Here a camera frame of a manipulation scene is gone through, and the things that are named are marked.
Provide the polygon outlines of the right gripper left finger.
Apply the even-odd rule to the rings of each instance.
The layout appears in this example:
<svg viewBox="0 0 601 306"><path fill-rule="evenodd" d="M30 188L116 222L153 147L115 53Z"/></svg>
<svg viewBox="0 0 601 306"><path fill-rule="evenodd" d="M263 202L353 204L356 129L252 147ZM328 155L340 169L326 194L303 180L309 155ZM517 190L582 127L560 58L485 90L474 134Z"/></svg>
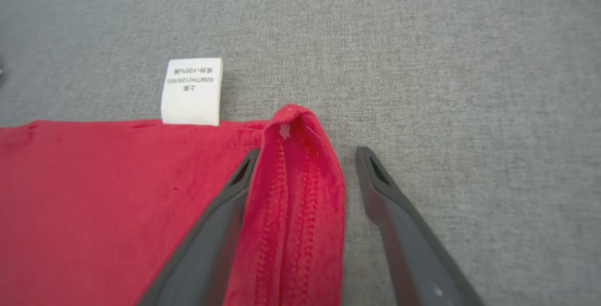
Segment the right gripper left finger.
<svg viewBox="0 0 601 306"><path fill-rule="evenodd" d="M251 149L149 284L137 306L223 306L260 150Z"/></svg>

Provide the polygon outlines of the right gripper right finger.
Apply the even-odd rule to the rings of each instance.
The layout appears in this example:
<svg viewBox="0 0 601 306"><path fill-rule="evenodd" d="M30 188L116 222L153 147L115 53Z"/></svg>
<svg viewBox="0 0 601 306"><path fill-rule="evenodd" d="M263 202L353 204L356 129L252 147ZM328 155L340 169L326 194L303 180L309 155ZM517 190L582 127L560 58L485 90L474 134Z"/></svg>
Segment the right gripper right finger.
<svg viewBox="0 0 601 306"><path fill-rule="evenodd" d="M397 306L484 306L375 153L359 146L355 160L363 206L380 231Z"/></svg>

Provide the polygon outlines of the red white jersey shirt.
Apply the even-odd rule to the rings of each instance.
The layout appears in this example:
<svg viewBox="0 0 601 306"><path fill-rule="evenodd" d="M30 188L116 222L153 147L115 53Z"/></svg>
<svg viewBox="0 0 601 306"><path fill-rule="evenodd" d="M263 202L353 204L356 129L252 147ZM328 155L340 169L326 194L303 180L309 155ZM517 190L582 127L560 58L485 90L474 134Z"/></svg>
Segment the red white jersey shirt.
<svg viewBox="0 0 601 306"><path fill-rule="evenodd" d="M0 306L134 306L260 150L223 306L339 306L345 188L313 112L0 128Z"/></svg>

